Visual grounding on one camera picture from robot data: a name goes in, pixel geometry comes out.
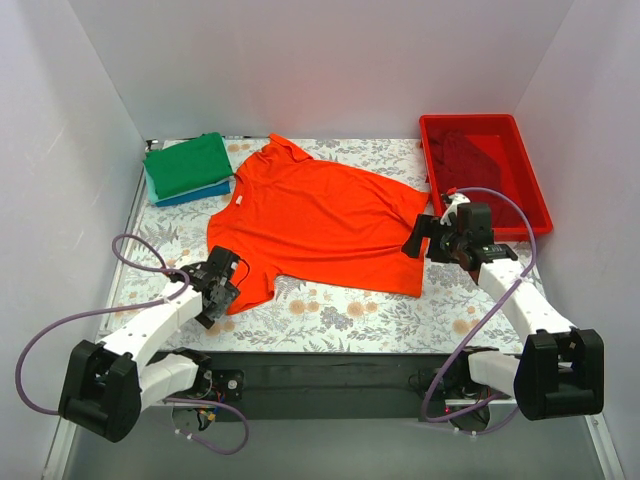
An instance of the white wall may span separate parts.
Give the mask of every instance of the white wall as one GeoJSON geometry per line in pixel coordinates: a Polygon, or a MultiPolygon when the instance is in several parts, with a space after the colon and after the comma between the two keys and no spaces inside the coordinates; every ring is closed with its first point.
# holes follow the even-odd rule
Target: white wall
{"type": "MultiPolygon", "coordinates": [[[[143,142],[66,0],[0,2],[0,478],[36,479],[57,417],[20,403],[18,353],[53,320],[104,306],[143,142]]],[[[86,320],[45,338],[26,388],[57,408],[86,320]]]]}
{"type": "Polygon", "coordinates": [[[142,135],[418,135],[512,112],[572,0],[70,0],[142,135]]]}
{"type": "Polygon", "coordinates": [[[627,478],[640,478],[640,3],[576,0],[516,117],[555,231],[551,300],[606,349],[605,416],[627,478]]]}

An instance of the floral tablecloth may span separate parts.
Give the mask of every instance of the floral tablecloth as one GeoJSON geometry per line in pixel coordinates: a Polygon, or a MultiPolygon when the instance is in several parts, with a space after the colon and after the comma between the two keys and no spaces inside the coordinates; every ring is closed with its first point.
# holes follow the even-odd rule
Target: floral tablecloth
{"type": "MultiPolygon", "coordinates": [[[[266,139],[225,140],[234,171],[266,139]]],[[[314,158],[370,170],[416,189],[428,191],[426,167],[419,140],[294,140],[314,158]]],[[[223,209],[231,195],[157,208],[146,199],[134,233],[156,246],[170,265],[207,257],[205,240],[209,217],[223,209]]],[[[528,261],[526,243],[512,244],[522,262],[528,261]]],[[[131,260],[155,265],[143,247],[129,244],[131,260]]],[[[531,280],[542,290],[537,271],[531,280]]],[[[158,295],[166,279],[125,267],[115,303],[148,301],[158,295]]],[[[455,265],[425,262],[420,298],[369,292],[281,276],[276,296],[249,311],[221,318],[210,330],[195,320],[173,335],[165,347],[198,350],[278,352],[396,352],[450,353],[493,301],[455,265]]],[[[107,332],[127,322],[136,312],[113,315],[107,332]]],[[[521,351],[518,337],[501,314],[477,335],[476,345],[521,351]]]]}

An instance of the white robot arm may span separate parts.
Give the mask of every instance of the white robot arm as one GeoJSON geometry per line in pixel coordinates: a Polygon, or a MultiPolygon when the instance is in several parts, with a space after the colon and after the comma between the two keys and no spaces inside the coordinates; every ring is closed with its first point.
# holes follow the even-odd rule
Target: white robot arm
{"type": "MultiPolygon", "coordinates": [[[[418,215],[403,252],[417,258],[422,240],[429,238],[427,258],[459,264],[499,302],[523,273],[517,256],[507,245],[494,243],[488,205],[471,203],[460,193],[445,200],[449,207],[443,217],[418,215]]],[[[594,330],[576,328],[527,280],[501,309],[524,344],[523,353],[516,358],[495,349],[465,349],[459,361],[470,382],[514,397],[530,420],[601,412],[601,337],[594,330]]]]}
{"type": "MultiPolygon", "coordinates": [[[[182,276],[170,275],[172,282],[161,293],[165,303],[143,310],[98,344],[80,342],[69,359],[60,415],[117,442],[150,405],[176,392],[193,398],[208,393],[214,379],[206,355],[181,348],[149,362],[188,320],[210,328],[224,314],[239,295],[231,283],[239,261],[233,252],[214,247],[206,262],[181,268],[190,280],[182,295],[168,299],[183,286],[176,283],[182,276]]],[[[216,377],[225,384],[228,380],[216,377]]],[[[240,384],[242,377],[232,380],[240,384]]]]}

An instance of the orange t-shirt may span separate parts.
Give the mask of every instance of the orange t-shirt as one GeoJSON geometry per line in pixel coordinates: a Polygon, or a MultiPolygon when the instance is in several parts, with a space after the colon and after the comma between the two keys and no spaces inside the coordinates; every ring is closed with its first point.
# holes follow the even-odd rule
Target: orange t-shirt
{"type": "MultiPolygon", "coordinates": [[[[273,298],[277,275],[419,297],[424,256],[400,248],[429,195],[270,138],[238,169],[231,203],[207,229],[209,250],[228,248],[251,267],[228,313],[273,298]]],[[[234,283],[246,273],[241,263],[234,283]]]]}

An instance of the t-shirt sleeve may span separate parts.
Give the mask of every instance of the t-shirt sleeve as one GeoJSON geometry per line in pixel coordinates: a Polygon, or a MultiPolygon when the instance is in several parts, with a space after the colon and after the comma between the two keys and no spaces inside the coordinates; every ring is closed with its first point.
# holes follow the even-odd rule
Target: t-shirt sleeve
{"type": "Polygon", "coordinates": [[[269,135],[269,138],[271,139],[271,143],[269,143],[263,151],[266,149],[277,151],[276,155],[280,157],[280,160],[290,160],[296,163],[304,162],[305,160],[313,160],[311,155],[302,150],[295,143],[291,143],[286,138],[276,135],[275,133],[269,135]]]}
{"type": "Polygon", "coordinates": [[[240,295],[229,307],[227,314],[234,315],[271,300],[275,293],[276,269],[258,257],[242,255],[236,273],[231,279],[240,295]]]}

